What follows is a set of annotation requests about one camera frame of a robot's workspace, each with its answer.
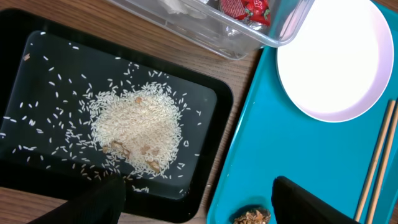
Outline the white tissue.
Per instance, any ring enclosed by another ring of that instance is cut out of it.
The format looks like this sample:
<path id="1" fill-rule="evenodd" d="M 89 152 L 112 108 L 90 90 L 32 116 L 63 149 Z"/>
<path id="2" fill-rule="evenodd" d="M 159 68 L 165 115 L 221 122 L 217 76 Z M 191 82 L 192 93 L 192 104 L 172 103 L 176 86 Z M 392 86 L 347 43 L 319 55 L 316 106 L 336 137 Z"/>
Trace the white tissue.
<path id="1" fill-rule="evenodd" d="M 188 14 L 196 19 L 206 18 L 204 13 L 181 2 L 181 0 L 158 0 L 158 2 L 169 14 Z"/>

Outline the white rice pile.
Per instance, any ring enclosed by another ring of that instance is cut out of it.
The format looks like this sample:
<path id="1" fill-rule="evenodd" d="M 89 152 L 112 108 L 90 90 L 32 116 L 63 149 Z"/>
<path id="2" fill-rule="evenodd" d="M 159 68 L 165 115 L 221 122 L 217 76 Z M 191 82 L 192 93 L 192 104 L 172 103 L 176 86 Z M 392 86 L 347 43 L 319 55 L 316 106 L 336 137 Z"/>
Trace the white rice pile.
<path id="1" fill-rule="evenodd" d="M 119 174 L 136 192 L 186 192 L 213 90 L 46 32 L 1 54 L 2 159 L 39 184 Z"/>

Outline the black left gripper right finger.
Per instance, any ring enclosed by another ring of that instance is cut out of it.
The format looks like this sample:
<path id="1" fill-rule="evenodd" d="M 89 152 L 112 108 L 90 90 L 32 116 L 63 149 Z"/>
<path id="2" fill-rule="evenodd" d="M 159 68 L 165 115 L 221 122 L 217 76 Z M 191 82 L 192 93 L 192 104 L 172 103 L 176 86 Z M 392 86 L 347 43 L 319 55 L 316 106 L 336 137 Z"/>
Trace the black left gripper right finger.
<path id="1" fill-rule="evenodd" d="M 271 202 L 277 224 L 358 224 L 284 176 L 274 179 Z"/>

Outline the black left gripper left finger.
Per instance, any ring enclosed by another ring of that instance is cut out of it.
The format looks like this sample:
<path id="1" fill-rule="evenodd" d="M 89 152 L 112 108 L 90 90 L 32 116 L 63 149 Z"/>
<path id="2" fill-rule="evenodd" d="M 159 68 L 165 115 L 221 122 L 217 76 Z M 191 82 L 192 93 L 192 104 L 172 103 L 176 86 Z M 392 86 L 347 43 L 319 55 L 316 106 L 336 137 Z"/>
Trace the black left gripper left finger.
<path id="1" fill-rule="evenodd" d="M 126 186 L 122 177 L 111 175 L 83 195 L 69 200 L 29 224 L 117 223 L 125 201 Z"/>

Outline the red strawberry candy wrapper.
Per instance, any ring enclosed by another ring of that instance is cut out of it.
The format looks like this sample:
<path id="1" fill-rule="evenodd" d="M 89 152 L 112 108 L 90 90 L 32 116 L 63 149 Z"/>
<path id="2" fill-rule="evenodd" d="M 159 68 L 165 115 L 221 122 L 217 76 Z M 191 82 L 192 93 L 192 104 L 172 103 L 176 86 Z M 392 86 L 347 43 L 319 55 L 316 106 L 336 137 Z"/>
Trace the red strawberry candy wrapper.
<path id="1" fill-rule="evenodd" d="M 223 13 L 236 20 L 258 22 L 265 26 L 271 24 L 271 10 L 268 0 L 221 0 Z"/>

